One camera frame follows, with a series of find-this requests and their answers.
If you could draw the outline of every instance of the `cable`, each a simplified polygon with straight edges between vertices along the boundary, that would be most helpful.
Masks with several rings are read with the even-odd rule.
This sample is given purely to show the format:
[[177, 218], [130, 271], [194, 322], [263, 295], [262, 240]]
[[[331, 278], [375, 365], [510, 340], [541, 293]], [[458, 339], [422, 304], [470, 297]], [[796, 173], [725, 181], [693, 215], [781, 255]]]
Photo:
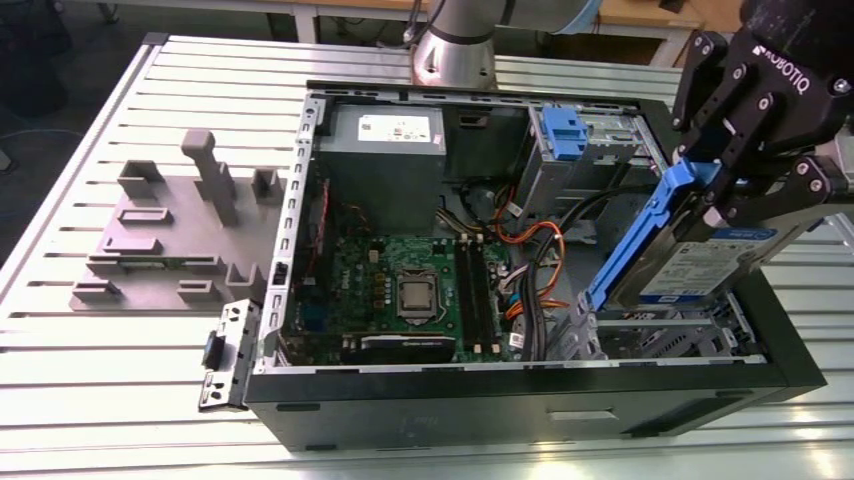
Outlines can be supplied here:
[[326, 236], [326, 217], [330, 212], [330, 181], [323, 184], [323, 211], [321, 213], [321, 225], [318, 226], [318, 234], [315, 235], [315, 248], [311, 251], [311, 260], [306, 269], [306, 276], [314, 273], [315, 262], [318, 261], [318, 253], [323, 248], [323, 237]]
[[[566, 215], [561, 219], [561, 222], [560, 222], [561, 231], [566, 232], [573, 226], [573, 223], [576, 223], [576, 221], [581, 219], [596, 206], [598, 206], [602, 202], [609, 200], [612, 197], [616, 197], [624, 194], [630, 194], [630, 193], [650, 194], [653, 193], [654, 190], [656, 190], [656, 185], [629, 185], [629, 186], [613, 188], [610, 190], [604, 190], [593, 194], [590, 197], [588, 197], [585, 200], [582, 200], [576, 204], [576, 206], [570, 209], [570, 211], [566, 213]], [[540, 262], [546, 257], [546, 252], [552, 247], [552, 239], [553, 237], [548, 238], [546, 241], [540, 246], [540, 249], [537, 250], [537, 254], [534, 256], [534, 260], [529, 263], [529, 269], [526, 271], [526, 275], [522, 279], [522, 282], [520, 283], [520, 294], [522, 297], [522, 308], [524, 308], [524, 313], [526, 317], [526, 328], [529, 328], [530, 326], [530, 328], [533, 329], [533, 330], [526, 330], [522, 357], [526, 358], [526, 356], [528, 357], [534, 356], [536, 360], [538, 358], [545, 358], [545, 333], [546, 332], [545, 332], [544, 309], [540, 305], [540, 302], [533, 301], [533, 296], [536, 295], [536, 292], [537, 292], [537, 287], [536, 287], [537, 270], [540, 267]], [[544, 327], [542, 331], [538, 330], [538, 327], [541, 325]], [[537, 330], [538, 338], [542, 338], [542, 343], [540, 345], [534, 344], [534, 339], [532, 339], [532, 342], [529, 342], [530, 335], [528, 334], [528, 332], [532, 332], [536, 330]]]
[[[437, 18], [440, 17], [440, 14], [442, 13], [442, 9], [445, 8], [446, 2], [448, 2], [448, 0], [442, 0], [442, 3], [440, 3], [440, 6], [437, 7], [437, 10], [436, 10], [434, 14], [428, 19], [428, 23], [425, 24], [425, 27], [420, 30], [420, 32], [416, 35], [413, 35], [413, 38], [410, 38], [409, 40], [405, 40], [401, 45], [387, 45], [387, 44], [385, 44], [382, 42], [377, 42], [377, 46], [379, 46], [382, 48], [405, 49], [405, 48], [410, 48], [413, 45], [416, 45], [418, 42], [421, 42], [422, 37], [428, 33], [428, 30], [430, 30], [430, 27], [433, 27], [433, 24], [436, 23]], [[413, 24], [418, 20], [418, 12], [421, 10], [421, 3], [422, 3], [421, 0], [417, 0], [417, 3], [413, 3], [413, 10], [410, 11], [410, 18], [412, 18]]]
[[454, 214], [452, 212], [449, 212], [448, 210], [445, 210], [442, 208], [438, 209], [437, 210], [437, 217], [442, 221], [445, 221], [445, 223], [449, 225], [452, 230], [454, 230], [457, 233], [468, 234], [468, 235], [472, 235], [472, 236], [476, 236], [478, 234], [478, 232], [476, 230], [472, 230], [469, 225], [462, 223], [460, 221], [460, 219], [454, 216]]

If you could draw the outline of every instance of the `blue plastic latch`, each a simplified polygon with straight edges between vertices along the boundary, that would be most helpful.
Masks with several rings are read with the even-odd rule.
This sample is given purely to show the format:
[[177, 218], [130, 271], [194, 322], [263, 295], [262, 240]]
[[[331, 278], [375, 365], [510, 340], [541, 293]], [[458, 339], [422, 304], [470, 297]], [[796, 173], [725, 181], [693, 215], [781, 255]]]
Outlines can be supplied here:
[[578, 160], [588, 147], [588, 125], [572, 108], [544, 107], [544, 132], [556, 160]]

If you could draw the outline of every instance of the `metal bracket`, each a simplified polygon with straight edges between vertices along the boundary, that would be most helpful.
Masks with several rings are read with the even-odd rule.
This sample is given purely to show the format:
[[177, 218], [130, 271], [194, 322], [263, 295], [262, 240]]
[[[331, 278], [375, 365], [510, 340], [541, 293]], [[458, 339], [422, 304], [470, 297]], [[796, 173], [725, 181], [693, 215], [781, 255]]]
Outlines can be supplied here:
[[226, 304], [217, 330], [205, 346], [202, 364], [207, 368], [199, 411], [245, 411], [246, 385], [253, 366], [253, 351], [261, 307], [251, 300]]

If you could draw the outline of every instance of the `table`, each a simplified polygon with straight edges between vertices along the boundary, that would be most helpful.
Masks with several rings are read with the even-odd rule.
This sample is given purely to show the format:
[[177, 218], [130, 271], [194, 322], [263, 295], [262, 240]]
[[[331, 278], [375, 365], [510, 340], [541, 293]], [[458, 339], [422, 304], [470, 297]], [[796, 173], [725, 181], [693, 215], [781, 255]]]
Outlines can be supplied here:
[[[677, 438], [291, 454], [251, 413], [197, 412], [215, 316], [69, 308], [130, 159], [195, 175], [185, 129], [213, 129], [233, 175], [293, 162], [306, 80], [406, 83], [404, 52], [171, 37], [145, 45], [0, 270], [0, 473], [79, 478], [408, 479], [854, 476], [854, 245], [841, 217], [765, 272], [831, 385]], [[498, 58], [501, 88], [672, 101], [678, 71]]]
[[[103, 0], [78, 1], [98, 3], [109, 22], [118, 18]], [[293, 15], [302, 43], [318, 43], [319, 16], [406, 21], [413, 8], [413, 0], [111, 0], [113, 3]], [[425, 0], [421, 21], [428, 20], [429, 6], [430, 0]], [[658, 8], [656, 0], [604, 0], [600, 14], [602, 25], [596, 28], [597, 33], [662, 39], [650, 62], [657, 67], [674, 65], [692, 32], [704, 26], [704, 17], [690, 3], [676, 14]], [[585, 29], [585, 33], [592, 32], [594, 26]]]

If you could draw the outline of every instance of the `motherboard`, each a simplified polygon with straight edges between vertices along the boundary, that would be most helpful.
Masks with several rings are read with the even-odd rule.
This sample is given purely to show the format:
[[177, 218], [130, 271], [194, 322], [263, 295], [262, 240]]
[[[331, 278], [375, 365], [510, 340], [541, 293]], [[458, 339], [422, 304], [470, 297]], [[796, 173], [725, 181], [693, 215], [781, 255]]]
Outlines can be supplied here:
[[438, 237], [343, 237], [326, 304], [305, 302], [290, 337], [307, 364], [470, 363], [512, 359], [496, 287], [501, 244]]

